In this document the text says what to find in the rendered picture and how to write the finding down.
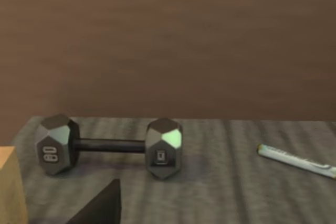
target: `table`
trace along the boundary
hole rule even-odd
[[[183,169],[158,181],[141,154],[82,153],[50,178],[37,165],[31,118],[13,140],[31,224],[65,223],[113,179],[121,179],[122,224],[328,224],[336,181],[260,157],[260,143],[336,165],[336,123],[177,120]],[[153,119],[74,118],[83,137],[144,139]]]

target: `dark triangular object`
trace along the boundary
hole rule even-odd
[[[67,224],[120,224],[120,180],[113,180]]]

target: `tabletop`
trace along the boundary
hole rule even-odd
[[[73,118],[82,137],[141,140],[153,119]],[[336,181],[257,155],[267,144],[336,166],[335,122],[176,119],[183,168],[159,181],[143,154],[82,153],[57,177],[37,165],[31,118],[13,140],[30,224],[66,223],[113,179],[121,181],[122,224],[329,224]]]

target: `dumbbell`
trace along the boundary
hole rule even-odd
[[[59,114],[45,118],[35,134],[40,166],[49,176],[73,168],[80,152],[144,153],[146,169],[165,179],[181,169],[182,126],[167,118],[151,122],[144,141],[80,138],[79,125]]]

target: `white marker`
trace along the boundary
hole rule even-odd
[[[299,167],[313,173],[336,179],[336,167],[331,165],[322,165],[264,144],[258,145],[257,152],[260,156],[271,158],[294,167]]]

